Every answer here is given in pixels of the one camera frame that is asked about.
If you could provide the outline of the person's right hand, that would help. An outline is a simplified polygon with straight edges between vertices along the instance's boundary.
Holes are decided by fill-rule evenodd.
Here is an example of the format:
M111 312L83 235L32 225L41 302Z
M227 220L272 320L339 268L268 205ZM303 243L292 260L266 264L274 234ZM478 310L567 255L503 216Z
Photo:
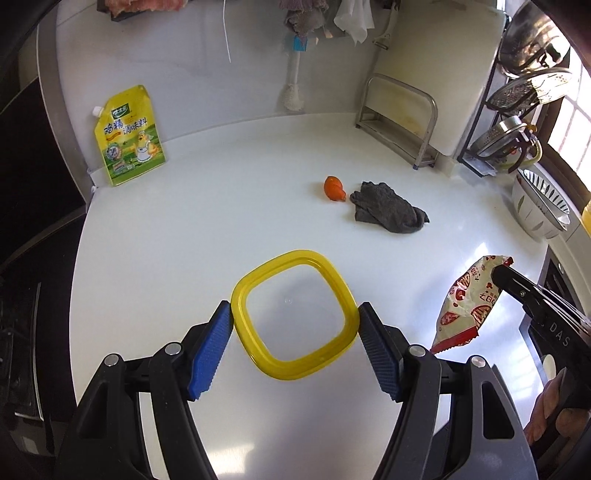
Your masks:
M554 379L550 380L536 399L530 420L524 428L524 434L530 446L544 434L550 416L558 407L564 371L565 369L562 369ZM581 435L587 421L586 411L565 408L560 411L556 419L556 429L562 437L575 440Z

